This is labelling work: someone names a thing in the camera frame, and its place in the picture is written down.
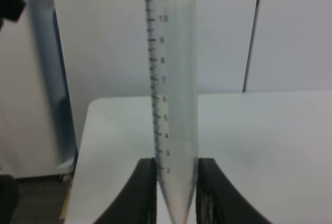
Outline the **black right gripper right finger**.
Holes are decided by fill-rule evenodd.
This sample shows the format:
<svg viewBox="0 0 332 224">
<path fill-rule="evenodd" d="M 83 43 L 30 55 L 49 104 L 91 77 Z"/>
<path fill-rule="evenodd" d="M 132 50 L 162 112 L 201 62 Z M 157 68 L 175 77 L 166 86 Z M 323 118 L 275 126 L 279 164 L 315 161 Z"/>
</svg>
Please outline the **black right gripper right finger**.
<svg viewBox="0 0 332 224">
<path fill-rule="evenodd" d="M 197 223 L 270 223 L 233 186 L 215 159 L 198 160 Z"/>
</svg>

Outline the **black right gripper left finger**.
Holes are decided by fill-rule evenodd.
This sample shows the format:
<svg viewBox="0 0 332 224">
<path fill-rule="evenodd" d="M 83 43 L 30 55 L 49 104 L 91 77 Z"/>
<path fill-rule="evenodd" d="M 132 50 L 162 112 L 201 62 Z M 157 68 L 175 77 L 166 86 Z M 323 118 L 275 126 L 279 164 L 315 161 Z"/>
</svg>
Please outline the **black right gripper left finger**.
<svg viewBox="0 0 332 224">
<path fill-rule="evenodd" d="M 95 223 L 157 222 L 157 170 L 154 158 L 140 159 L 124 188 Z"/>
</svg>

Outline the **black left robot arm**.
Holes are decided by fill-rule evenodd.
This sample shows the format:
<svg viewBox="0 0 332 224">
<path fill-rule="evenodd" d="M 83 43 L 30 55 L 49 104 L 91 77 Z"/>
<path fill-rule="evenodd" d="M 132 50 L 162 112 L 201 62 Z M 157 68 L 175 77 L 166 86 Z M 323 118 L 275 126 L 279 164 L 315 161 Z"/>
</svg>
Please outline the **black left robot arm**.
<svg viewBox="0 0 332 224">
<path fill-rule="evenodd" d="M 24 0 L 1 0 L 0 2 L 0 14 L 1 14 L 1 24 L 0 29 L 4 25 L 4 20 L 9 20 L 12 22 L 18 22 L 21 14 L 23 13 L 26 6 Z"/>
</svg>

